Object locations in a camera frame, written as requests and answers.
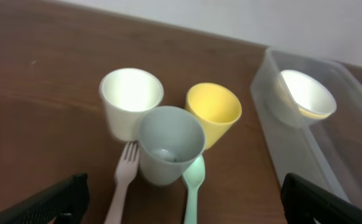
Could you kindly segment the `yellow cup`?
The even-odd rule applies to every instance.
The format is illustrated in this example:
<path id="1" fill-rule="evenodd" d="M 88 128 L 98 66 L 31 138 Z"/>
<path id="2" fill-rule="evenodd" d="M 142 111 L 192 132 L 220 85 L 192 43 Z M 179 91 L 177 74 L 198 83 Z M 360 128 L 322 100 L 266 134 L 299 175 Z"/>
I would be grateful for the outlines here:
<path id="1" fill-rule="evenodd" d="M 185 109 L 202 125 L 206 149 L 211 148 L 242 115 L 238 97 L 216 83 L 192 86 L 186 94 Z"/>

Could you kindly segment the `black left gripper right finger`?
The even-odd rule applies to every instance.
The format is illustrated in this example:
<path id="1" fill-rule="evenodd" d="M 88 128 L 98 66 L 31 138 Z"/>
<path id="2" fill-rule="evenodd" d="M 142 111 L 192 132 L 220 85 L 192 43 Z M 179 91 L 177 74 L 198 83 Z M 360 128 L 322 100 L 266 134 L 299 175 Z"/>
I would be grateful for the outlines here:
<path id="1" fill-rule="evenodd" d="M 295 173 L 285 176 L 281 201 L 288 224 L 362 224 L 362 209 Z"/>

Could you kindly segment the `white bowl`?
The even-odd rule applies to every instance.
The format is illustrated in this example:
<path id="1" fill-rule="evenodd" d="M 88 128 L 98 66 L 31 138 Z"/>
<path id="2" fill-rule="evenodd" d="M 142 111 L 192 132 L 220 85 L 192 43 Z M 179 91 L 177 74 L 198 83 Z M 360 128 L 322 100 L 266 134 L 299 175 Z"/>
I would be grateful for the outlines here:
<path id="1" fill-rule="evenodd" d="M 296 70 L 283 70 L 268 96 L 267 105 L 282 123 L 293 127 L 310 126 L 324 119 L 310 119 L 300 114 L 299 107 L 314 113 L 331 115 L 337 105 L 333 95 L 319 81 Z"/>

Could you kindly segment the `white cup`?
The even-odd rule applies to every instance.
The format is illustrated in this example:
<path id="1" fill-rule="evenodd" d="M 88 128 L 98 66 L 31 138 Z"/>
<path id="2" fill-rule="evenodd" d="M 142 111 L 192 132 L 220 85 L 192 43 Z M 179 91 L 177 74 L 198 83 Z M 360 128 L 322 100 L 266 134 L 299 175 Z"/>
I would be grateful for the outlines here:
<path id="1" fill-rule="evenodd" d="M 120 141 L 136 141 L 142 117 L 161 103 L 164 87 L 145 70 L 120 68 L 103 77 L 99 93 L 112 136 Z"/>

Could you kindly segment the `grey cup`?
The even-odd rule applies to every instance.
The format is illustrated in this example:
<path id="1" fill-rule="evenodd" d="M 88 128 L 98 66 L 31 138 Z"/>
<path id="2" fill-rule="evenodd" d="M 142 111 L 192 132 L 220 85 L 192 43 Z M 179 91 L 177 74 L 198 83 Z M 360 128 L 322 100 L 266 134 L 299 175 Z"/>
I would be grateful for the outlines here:
<path id="1" fill-rule="evenodd" d="M 205 149 L 201 123 L 188 111 L 160 106 L 149 111 L 138 130 L 143 177 L 157 186 L 175 182 Z"/>

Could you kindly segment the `yellow bowl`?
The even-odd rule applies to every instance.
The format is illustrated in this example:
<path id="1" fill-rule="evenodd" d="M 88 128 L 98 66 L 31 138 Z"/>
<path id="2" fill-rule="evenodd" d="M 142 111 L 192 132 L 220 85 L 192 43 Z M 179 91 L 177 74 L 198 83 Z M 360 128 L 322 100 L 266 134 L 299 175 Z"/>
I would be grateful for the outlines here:
<path id="1" fill-rule="evenodd" d="M 303 107 L 299 107 L 299 111 L 300 111 L 300 114 L 307 117 L 307 118 L 310 118 L 310 119 L 326 119 L 327 117 L 329 117 L 331 115 L 331 113 L 327 113 L 327 114 L 318 114 L 318 113 L 314 113 L 308 109 L 305 109 Z"/>

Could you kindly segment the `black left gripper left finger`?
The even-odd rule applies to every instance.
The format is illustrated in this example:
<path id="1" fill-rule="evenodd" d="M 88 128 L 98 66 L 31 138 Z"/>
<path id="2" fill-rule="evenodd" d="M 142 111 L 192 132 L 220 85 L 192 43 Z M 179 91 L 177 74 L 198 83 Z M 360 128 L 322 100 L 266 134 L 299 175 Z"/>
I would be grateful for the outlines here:
<path id="1" fill-rule="evenodd" d="M 0 224 L 80 223 L 90 202 L 88 174 L 73 174 L 0 212 Z"/>

